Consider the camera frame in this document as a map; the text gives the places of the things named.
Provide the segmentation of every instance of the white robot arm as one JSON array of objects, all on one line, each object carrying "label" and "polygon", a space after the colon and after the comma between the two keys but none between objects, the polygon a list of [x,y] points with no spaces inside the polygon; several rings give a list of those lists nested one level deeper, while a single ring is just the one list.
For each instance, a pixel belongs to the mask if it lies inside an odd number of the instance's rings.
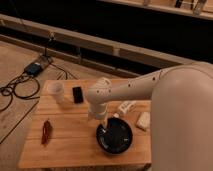
[{"label": "white robot arm", "polygon": [[154,171],[212,171],[213,66],[199,62],[112,85],[101,79],[87,93],[89,115],[104,119],[108,101],[151,99]]}]

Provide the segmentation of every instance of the black plate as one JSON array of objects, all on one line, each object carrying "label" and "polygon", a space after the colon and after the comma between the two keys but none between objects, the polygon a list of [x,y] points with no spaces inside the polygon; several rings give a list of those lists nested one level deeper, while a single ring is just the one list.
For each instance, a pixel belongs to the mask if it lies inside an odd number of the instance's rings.
[{"label": "black plate", "polygon": [[132,130],[123,120],[109,118],[107,128],[100,124],[96,130],[99,145],[108,153],[120,154],[132,143]]}]

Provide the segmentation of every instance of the white cup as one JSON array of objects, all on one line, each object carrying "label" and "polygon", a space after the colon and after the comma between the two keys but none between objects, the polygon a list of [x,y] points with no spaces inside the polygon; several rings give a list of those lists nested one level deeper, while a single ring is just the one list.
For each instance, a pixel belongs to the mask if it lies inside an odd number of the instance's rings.
[{"label": "white cup", "polygon": [[64,85],[60,82],[51,82],[47,85],[47,92],[57,103],[64,101]]}]

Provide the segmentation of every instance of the cable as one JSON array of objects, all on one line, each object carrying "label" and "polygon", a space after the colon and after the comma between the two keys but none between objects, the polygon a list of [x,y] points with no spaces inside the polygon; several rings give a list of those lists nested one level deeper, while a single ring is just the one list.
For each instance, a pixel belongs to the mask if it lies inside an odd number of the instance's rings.
[{"label": "cable", "polygon": [[53,67],[55,67],[55,68],[57,68],[57,69],[59,69],[59,70],[61,70],[61,71],[63,71],[63,72],[65,73],[66,80],[68,79],[68,75],[70,75],[70,76],[71,76],[72,78],[74,78],[74,79],[78,79],[78,78],[77,78],[75,75],[73,75],[70,71],[63,69],[62,67],[57,66],[57,65],[54,65],[54,64],[50,64],[50,65],[53,66]]},{"label": "cable", "polygon": [[15,11],[17,17],[19,18],[21,24],[23,25],[23,27],[24,27],[24,29],[25,29],[25,32],[29,34],[29,37],[30,37],[31,41],[33,42],[33,37],[32,37],[32,35],[31,35],[31,33],[30,33],[30,30],[29,30],[28,27],[24,24],[24,21],[23,21],[21,15],[20,15],[18,9],[16,8],[15,3],[14,3],[12,0],[9,0],[9,3],[11,4],[11,6],[12,6],[12,8],[14,9],[14,11]]},{"label": "cable", "polygon": [[[30,80],[36,83],[36,86],[37,86],[36,90],[27,96],[19,95],[16,92],[17,86],[19,86],[20,84],[24,84]],[[0,112],[5,111],[12,104],[14,96],[22,100],[38,99],[39,97],[34,97],[34,96],[39,92],[39,90],[40,90],[40,83],[38,82],[38,80],[32,76],[22,73],[20,76],[12,79],[6,86],[0,87],[0,95],[3,97],[10,97],[8,104],[5,105],[3,108],[0,108]]]},{"label": "cable", "polygon": [[39,101],[35,102],[34,105],[25,113],[25,115],[14,125],[14,127],[1,139],[0,145],[7,139],[7,137],[16,129],[16,127],[26,118],[26,116],[33,110],[33,108],[38,104]]}]

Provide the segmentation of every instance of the wooden tabletop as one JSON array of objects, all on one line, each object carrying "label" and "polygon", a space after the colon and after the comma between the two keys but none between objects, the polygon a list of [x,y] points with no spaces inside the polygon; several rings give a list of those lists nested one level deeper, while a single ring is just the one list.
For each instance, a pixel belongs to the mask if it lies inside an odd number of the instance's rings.
[{"label": "wooden tabletop", "polygon": [[[151,162],[150,134],[135,126],[138,115],[150,110],[149,101],[138,101],[137,105],[123,119],[133,131],[130,148],[120,155],[106,154],[96,141],[99,121],[87,121],[88,103],[74,104],[72,87],[81,86],[83,93],[97,80],[69,80],[64,83],[65,100],[57,104],[48,95],[46,86],[42,90],[37,110],[19,161],[20,168],[56,168],[101,165],[130,165]],[[118,83],[124,80],[112,80]],[[109,102],[108,112],[116,112],[121,102]],[[49,119],[53,127],[47,146],[41,144],[42,127]]]}]

